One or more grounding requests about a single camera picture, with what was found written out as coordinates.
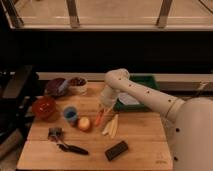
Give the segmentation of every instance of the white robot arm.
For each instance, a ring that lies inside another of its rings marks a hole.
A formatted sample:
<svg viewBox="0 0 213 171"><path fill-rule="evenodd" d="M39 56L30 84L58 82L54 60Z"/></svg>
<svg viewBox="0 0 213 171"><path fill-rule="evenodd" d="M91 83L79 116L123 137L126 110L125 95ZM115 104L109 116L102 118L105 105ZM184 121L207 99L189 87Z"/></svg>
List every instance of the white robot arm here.
<svg viewBox="0 0 213 171"><path fill-rule="evenodd" d="M100 100L111 106L120 91L175 123L174 171L213 170L213 101L194 98L184 101L129 80L126 69L105 75L106 86Z"/></svg>

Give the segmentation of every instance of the green tray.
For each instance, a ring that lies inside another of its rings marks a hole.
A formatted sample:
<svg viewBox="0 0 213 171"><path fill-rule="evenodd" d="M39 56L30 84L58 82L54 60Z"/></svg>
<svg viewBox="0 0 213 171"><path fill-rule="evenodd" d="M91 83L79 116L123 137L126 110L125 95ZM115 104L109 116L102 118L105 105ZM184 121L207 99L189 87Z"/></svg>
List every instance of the green tray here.
<svg viewBox="0 0 213 171"><path fill-rule="evenodd" d="M156 90L159 89L158 85L155 81L155 78L152 75L147 75L147 76L134 76L133 75L130 77L130 80L133 82L136 82L138 84L142 84L147 87L156 89ZM144 110L144 109L147 109L147 107L142 103L137 104L137 105L124 105L123 103L121 103L119 101L119 99L116 101L116 103L113 107L114 111L140 111L140 110Z"/></svg>

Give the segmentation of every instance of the dark chocolate bar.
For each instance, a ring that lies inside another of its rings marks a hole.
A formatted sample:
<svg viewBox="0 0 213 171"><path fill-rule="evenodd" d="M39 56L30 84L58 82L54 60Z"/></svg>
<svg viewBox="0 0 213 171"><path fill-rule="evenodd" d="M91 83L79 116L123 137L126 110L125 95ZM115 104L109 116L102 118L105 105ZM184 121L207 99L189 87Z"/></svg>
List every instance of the dark chocolate bar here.
<svg viewBox="0 0 213 171"><path fill-rule="evenodd" d="M120 143L116 144L115 146L111 147L105 152L105 155L109 161L123 153L124 151L128 150L128 145L125 141L121 141Z"/></svg>

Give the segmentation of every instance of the blue cup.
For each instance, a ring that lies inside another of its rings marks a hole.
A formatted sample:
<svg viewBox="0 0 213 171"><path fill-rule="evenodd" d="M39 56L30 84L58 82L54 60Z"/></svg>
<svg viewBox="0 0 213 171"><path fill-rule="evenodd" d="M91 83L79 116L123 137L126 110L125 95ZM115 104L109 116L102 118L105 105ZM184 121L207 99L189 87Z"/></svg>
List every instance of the blue cup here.
<svg viewBox="0 0 213 171"><path fill-rule="evenodd" d="M75 107L70 106L64 109L64 118L67 120L67 122L70 123L71 126L75 126L78 121L78 115L77 110Z"/></svg>

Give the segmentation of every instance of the wooden cutting board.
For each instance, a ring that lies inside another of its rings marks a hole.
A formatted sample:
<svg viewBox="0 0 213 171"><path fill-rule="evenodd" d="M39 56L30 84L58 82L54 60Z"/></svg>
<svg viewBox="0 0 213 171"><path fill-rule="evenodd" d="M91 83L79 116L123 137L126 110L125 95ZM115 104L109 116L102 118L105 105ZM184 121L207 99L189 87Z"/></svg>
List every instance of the wooden cutting board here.
<svg viewBox="0 0 213 171"><path fill-rule="evenodd" d="M100 127L82 132L71 127L62 116L67 106L75 106L79 116L88 116L94 121L103 89L102 82L89 82L83 95L57 99L54 117L48 121L35 119L19 159L21 170L137 170L171 171L172 159L159 114L154 112L119 113L118 130L112 140L101 134ZM109 120L115 112L105 117ZM47 139L49 127L62 127L64 141L85 148L89 156L63 152ZM126 141L129 150L109 162L105 151L120 141Z"/></svg>

